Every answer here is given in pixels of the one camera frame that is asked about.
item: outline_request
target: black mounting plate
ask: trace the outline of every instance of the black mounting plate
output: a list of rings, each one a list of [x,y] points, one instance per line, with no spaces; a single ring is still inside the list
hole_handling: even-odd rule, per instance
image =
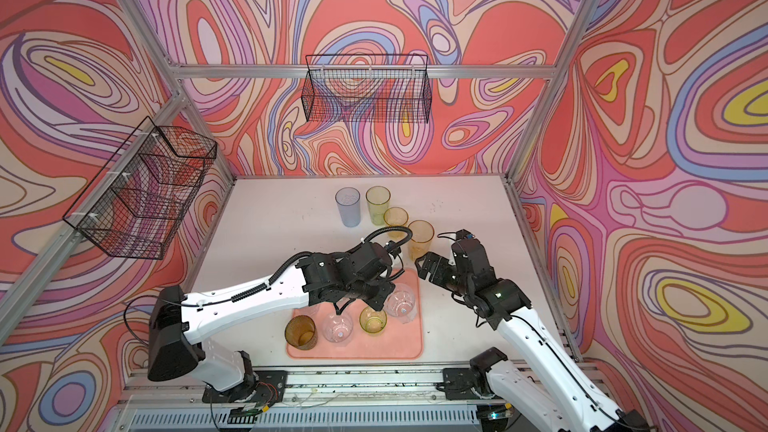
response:
[[[445,383],[446,399],[448,400],[479,400],[472,389],[464,392],[453,392],[451,389],[464,389],[475,386],[475,375],[468,368],[445,368],[442,370],[442,381]]]
[[[282,402],[283,395],[286,391],[286,379],[288,378],[287,370],[254,370],[254,374],[258,377],[256,380],[256,392],[250,396],[245,402],[239,402],[239,404],[247,404],[251,402],[266,403],[270,400],[270,396],[274,395],[271,387],[265,385],[258,385],[259,382],[272,385],[277,390],[277,399],[274,399],[274,403]],[[205,404],[228,404],[230,401],[227,396],[219,394],[216,390],[206,387],[203,392],[203,402]]]

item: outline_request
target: brown cup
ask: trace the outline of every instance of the brown cup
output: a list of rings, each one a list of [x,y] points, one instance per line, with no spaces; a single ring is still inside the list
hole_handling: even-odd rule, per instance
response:
[[[312,317],[297,315],[286,325],[286,342],[299,350],[310,350],[317,345],[317,328]]]

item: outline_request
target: pink tray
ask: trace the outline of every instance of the pink tray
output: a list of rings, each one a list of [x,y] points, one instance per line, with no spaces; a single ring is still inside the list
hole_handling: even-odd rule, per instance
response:
[[[387,359],[413,360],[424,351],[422,336],[422,304],[418,293],[418,275],[416,271],[407,268],[406,273],[395,280],[410,286],[416,293],[416,319],[404,324],[394,317],[388,317],[386,327],[380,335],[370,335],[360,327],[360,312],[366,307],[363,301],[354,301],[347,308],[355,328],[346,345],[332,344],[322,335],[317,338],[317,345],[312,350],[299,350],[286,344],[288,355],[294,359]],[[333,312],[333,305],[324,303],[320,310],[312,316],[318,329],[325,316]],[[293,317],[300,315],[299,309],[293,311]]]

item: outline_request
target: black wire basket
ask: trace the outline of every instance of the black wire basket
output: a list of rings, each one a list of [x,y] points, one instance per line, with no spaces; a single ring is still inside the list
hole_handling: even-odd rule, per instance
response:
[[[428,123],[432,86],[423,54],[306,56],[308,122]]]
[[[216,152],[213,139],[155,126],[79,222],[72,223],[69,210],[64,220],[111,257],[162,259]]]

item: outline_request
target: cup rim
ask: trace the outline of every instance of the cup rim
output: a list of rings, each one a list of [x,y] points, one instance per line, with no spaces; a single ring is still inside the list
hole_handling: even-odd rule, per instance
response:
[[[429,237],[427,240],[423,240],[423,241],[419,241],[419,240],[415,240],[414,238],[411,238],[411,241],[412,241],[412,242],[415,242],[415,243],[417,243],[417,244],[426,244],[426,243],[428,243],[429,241],[431,241],[432,239],[434,239],[434,238],[435,238],[435,227],[434,227],[432,224],[430,224],[430,223],[429,223],[429,222],[427,222],[426,220],[421,220],[421,219],[418,219],[418,220],[414,220],[414,221],[411,221],[411,222],[408,224],[408,228],[410,228],[410,227],[411,227],[411,225],[413,225],[413,223],[414,223],[414,222],[424,222],[425,224],[427,224],[427,225],[428,225],[428,226],[429,226],[429,227],[432,229],[432,235],[431,235],[431,236],[430,236],[430,237]]]
[[[368,194],[370,193],[370,191],[371,191],[371,190],[373,190],[374,188],[377,188],[377,187],[379,187],[379,188],[383,188],[384,190],[386,190],[386,193],[387,193],[387,198],[386,198],[386,200],[385,200],[384,202],[371,202],[371,199],[370,199],[370,198],[368,198]],[[384,204],[386,204],[386,203],[388,203],[388,202],[389,202],[389,199],[390,199],[390,198],[392,198],[392,193],[389,191],[389,189],[388,189],[387,187],[384,187],[384,186],[373,186],[373,187],[369,188],[369,189],[366,191],[366,200],[367,200],[367,201],[368,201],[368,203],[369,203],[370,205],[372,205],[372,206],[383,206]]]
[[[390,224],[389,222],[387,222],[387,221],[386,221],[386,214],[387,214],[387,213],[388,213],[390,210],[392,210],[393,208],[399,208],[400,210],[402,210],[403,212],[405,212],[405,213],[406,213],[406,221],[405,221],[405,222],[403,222],[402,224]],[[407,223],[408,223],[408,219],[409,219],[409,218],[410,218],[410,216],[408,215],[408,211],[407,211],[407,210],[405,210],[403,207],[390,207],[390,208],[388,208],[387,210],[385,210],[385,211],[384,211],[384,223],[385,223],[385,224],[387,224],[387,225],[388,225],[388,226],[390,226],[390,227],[392,227],[392,226],[404,226],[405,224],[407,224]]]
[[[351,190],[354,190],[355,192],[357,192],[357,200],[355,200],[355,203],[354,203],[354,204],[341,204],[341,203],[339,202],[339,193],[340,193],[342,190],[347,190],[348,188],[350,188]],[[335,199],[336,199],[336,204],[337,204],[337,205],[339,205],[339,206],[341,206],[341,207],[350,207],[350,206],[354,206],[355,204],[357,204],[358,202],[360,202],[360,191],[359,191],[358,189],[354,188],[354,187],[343,187],[343,188],[340,188],[339,190],[337,190],[337,191],[336,191],[336,196],[335,196]]]

